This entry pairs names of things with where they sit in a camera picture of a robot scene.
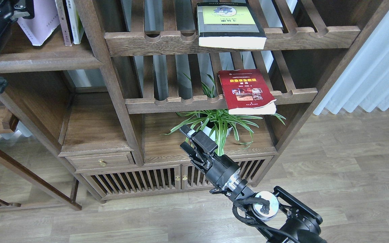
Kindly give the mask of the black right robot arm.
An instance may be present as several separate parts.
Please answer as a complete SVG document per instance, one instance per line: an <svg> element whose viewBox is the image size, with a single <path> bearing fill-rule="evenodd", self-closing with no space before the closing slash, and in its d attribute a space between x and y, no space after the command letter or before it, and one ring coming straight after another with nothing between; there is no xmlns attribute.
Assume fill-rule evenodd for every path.
<svg viewBox="0 0 389 243"><path fill-rule="evenodd" d="M279 186L273 192L254 192L239 176L241 168L227 155L215 153L216 142L202 131L182 126L188 142L180 147L214 188L211 194L232 201L233 215L255 227L268 243L325 243L320 237L322 217Z"/></svg>

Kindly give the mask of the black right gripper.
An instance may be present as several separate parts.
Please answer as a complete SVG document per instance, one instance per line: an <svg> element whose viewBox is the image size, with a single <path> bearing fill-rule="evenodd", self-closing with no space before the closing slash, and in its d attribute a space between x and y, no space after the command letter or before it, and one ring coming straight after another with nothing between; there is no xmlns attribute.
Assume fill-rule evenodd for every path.
<svg viewBox="0 0 389 243"><path fill-rule="evenodd" d="M216 142L202 131L187 125L179 128L190 143L182 142L180 148L190 157L191 163L204 174L214 189L211 194L245 195L249 193L247 180L239 176L241 168L227 155L218 156Z"/></svg>

